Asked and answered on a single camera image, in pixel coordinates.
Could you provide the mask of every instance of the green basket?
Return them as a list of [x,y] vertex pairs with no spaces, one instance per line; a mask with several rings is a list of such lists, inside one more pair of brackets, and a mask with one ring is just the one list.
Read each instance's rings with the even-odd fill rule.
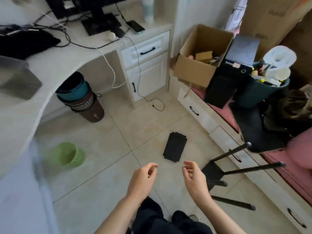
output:
[[61,167],[78,167],[85,161],[85,153],[71,142],[57,145],[50,153],[54,165]]

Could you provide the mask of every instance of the hand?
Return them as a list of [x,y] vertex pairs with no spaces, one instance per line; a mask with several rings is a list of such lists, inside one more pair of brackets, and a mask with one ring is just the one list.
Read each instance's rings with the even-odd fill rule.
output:
[[196,162],[184,161],[182,168],[186,189],[199,207],[207,200],[212,200],[206,182],[206,176],[197,166]]
[[157,163],[149,163],[136,170],[128,186],[126,197],[137,201],[140,205],[152,190],[155,177],[157,175]]

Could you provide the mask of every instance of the person's left hand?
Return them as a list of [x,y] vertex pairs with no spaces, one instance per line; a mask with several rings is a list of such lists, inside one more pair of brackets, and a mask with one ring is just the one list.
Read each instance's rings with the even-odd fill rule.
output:
[[149,163],[136,170],[128,186],[126,197],[141,204],[152,190],[157,175],[157,163]]

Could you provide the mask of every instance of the tile floor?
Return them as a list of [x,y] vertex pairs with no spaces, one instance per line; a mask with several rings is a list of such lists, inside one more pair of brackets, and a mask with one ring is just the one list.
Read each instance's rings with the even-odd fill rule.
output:
[[[87,155],[85,163],[72,170],[56,169],[48,160],[44,163],[62,234],[93,233],[126,194],[133,171],[148,162],[159,165],[150,197],[161,205],[165,217],[182,210],[210,225],[187,193],[181,167],[183,160],[193,160],[202,168],[223,152],[170,93],[160,98],[166,105],[163,112],[155,110],[152,103],[133,109],[117,89],[100,99],[105,117],[98,123],[69,112],[38,128],[36,139],[43,156],[64,141],[75,143]],[[173,131],[188,138],[178,163],[162,156]],[[228,158],[218,165],[223,170],[236,169]],[[250,202],[257,208],[252,212],[218,203],[247,233],[299,233],[245,175],[224,180],[228,187],[214,187],[212,194]]]

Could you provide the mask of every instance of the computer monitor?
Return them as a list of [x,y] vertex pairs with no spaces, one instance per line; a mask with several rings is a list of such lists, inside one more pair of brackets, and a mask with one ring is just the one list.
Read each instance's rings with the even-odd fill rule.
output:
[[92,18],[81,23],[89,36],[110,30],[121,24],[112,13],[104,14],[102,7],[125,0],[46,0],[54,15],[58,19],[91,11]]

